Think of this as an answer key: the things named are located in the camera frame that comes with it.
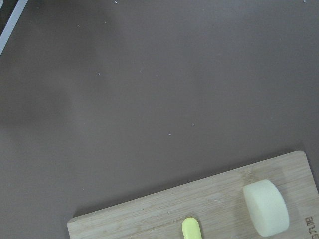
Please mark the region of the white steamed bun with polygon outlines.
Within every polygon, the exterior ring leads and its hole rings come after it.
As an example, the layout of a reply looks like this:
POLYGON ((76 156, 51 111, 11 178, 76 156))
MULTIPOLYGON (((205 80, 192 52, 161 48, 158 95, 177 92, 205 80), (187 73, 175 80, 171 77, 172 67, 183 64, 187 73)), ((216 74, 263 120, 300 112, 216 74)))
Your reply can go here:
POLYGON ((270 237, 286 231, 290 218, 284 198, 270 180, 260 180, 243 187, 250 219, 257 233, 270 237))

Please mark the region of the yellow plastic knife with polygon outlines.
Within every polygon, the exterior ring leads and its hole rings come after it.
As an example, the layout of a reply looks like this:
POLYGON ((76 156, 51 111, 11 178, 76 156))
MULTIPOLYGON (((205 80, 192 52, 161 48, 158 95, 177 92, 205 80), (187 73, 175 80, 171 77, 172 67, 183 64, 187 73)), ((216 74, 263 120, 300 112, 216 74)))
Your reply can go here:
POLYGON ((200 225, 197 219, 193 217, 184 219, 181 228, 184 239, 202 239, 200 225))

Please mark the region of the wooden cutting board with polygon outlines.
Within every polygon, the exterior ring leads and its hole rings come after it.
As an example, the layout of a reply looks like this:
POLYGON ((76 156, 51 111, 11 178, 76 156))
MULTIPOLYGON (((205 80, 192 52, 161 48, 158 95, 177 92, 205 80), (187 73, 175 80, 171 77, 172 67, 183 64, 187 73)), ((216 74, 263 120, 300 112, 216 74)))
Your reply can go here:
POLYGON ((194 217, 205 239, 257 239, 242 189, 263 179, 279 189, 290 217, 276 238, 318 238, 319 194, 303 151, 74 217, 68 232, 72 239, 180 239, 182 221, 194 217))

